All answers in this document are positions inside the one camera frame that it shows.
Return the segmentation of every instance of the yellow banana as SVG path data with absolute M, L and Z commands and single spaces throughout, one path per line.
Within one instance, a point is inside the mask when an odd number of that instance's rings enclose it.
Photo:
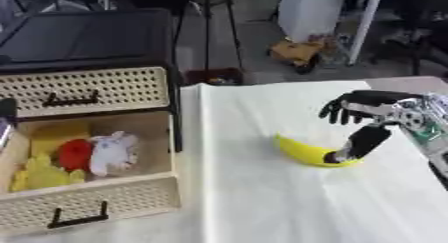
M 288 156 L 309 165 L 321 167 L 345 167 L 359 162 L 359 159 L 356 159 L 347 160 L 337 164 L 325 163 L 325 154 L 334 150 L 299 143 L 292 139 L 283 137 L 279 134 L 275 136 L 274 141 L 275 144 L 280 148 L 280 150 L 282 150 Z

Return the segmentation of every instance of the stuffed animal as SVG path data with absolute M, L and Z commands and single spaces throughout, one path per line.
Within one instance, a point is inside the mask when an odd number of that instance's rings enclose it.
M 96 136 L 90 140 L 94 143 L 90 158 L 90 171 L 94 175 L 119 175 L 137 163 L 137 156 L 133 153 L 137 144 L 134 135 L 118 131 L 111 136 Z
M 28 159 L 24 170 L 15 173 L 11 191 L 35 190 L 82 183 L 84 179 L 84 171 L 77 169 L 67 173 L 63 168 L 53 166 L 48 154 L 39 154 Z

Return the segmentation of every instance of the floor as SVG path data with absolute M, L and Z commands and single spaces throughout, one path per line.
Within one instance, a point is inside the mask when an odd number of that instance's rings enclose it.
M 41 9 L 48 0 L 31 0 L 34 9 Z M 366 62 L 368 48 L 358 64 L 352 67 L 319 67 L 308 75 L 299 75 L 288 65 L 266 55 L 270 45 L 284 38 L 275 23 L 266 19 L 275 10 L 279 0 L 233 0 L 238 36 L 242 43 L 245 84 L 268 84 L 294 81 L 324 81 L 340 79 L 366 79 L 400 77 L 411 75 L 410 66 L 403 62 L 383 61 L 378 65 Z M 212 9 L 211 67 L 236 67 L 237 61 L 226 6 L 220 4 Z M 204 63 L 204 19 L 192 7 L 189 8 L 182 29 L 177 52 L 182 72 L 201 69 Z M 422 74 L 441 76 L 447 69 L 426 63 Z

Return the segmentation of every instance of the red toy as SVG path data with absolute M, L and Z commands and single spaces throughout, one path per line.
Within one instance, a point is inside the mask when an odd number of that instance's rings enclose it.
M 71 140 L 59 147 L 59 165 L 68 172 L 76 169 L 89 171 L 92 144 L 84 139 Z

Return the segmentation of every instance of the tabletop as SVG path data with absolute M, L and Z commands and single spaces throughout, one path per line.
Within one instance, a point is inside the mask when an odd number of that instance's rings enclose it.
M 407 81 L 445 91 L 434 78 L 383 81 L 369 84 L 396 90 Z M 341 146 L 356 126 L 329 125 L 316 112 L 335 95 L 368 87 L 344 81 L 185 88 L 179 211 L 3 242 L 445 242 L 448 194 L 399 130 L 365 162 L 344 169 L 295 163 L 272 144 L 281 132 Z

